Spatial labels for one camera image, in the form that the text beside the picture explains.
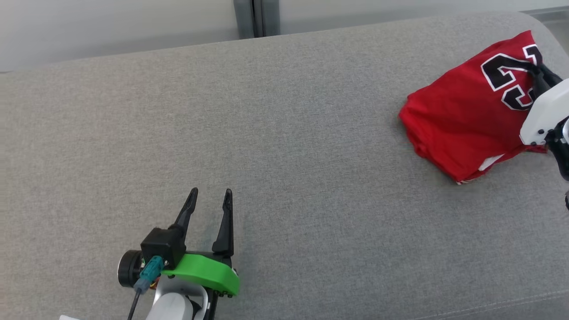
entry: green bracket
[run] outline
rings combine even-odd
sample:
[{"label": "green bracket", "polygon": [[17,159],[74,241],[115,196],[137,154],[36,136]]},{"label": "green bracket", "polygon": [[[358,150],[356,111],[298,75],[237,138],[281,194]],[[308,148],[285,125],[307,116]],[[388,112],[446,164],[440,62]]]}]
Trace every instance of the green bracket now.
[{"label": "green bracket", "polygon": [[166,276],[176,276],[206,288],[236,296],[239,293],[239,277],[233,269],[221,262],[202,255],[186,253],[174,270],[162,270]]}]

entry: red jersey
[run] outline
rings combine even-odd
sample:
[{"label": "red jersey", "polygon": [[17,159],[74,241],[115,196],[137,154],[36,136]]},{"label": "red jersey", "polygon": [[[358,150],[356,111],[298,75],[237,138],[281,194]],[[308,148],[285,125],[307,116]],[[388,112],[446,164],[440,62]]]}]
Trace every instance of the red jersey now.
[{"label": "red jersey", "polygon": [[458,184],[526,150],[519,131],[542,64],[530,31],[500,41],[409,95],[399,116],[415,152]]}]

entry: white panel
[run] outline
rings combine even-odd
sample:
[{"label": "white panel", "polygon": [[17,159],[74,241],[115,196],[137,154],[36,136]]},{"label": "white panel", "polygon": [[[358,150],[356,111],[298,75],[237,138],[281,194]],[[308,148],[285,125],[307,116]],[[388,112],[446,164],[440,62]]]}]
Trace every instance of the white panel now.
[{"label": "white panel", "polygon": [[0,71],[234,39],[233,0],[0,0]]},{"label": "white panel", "polygon": [[360,26],[475,11],[525,11],[569,0],[281,0],[281,33]]}]

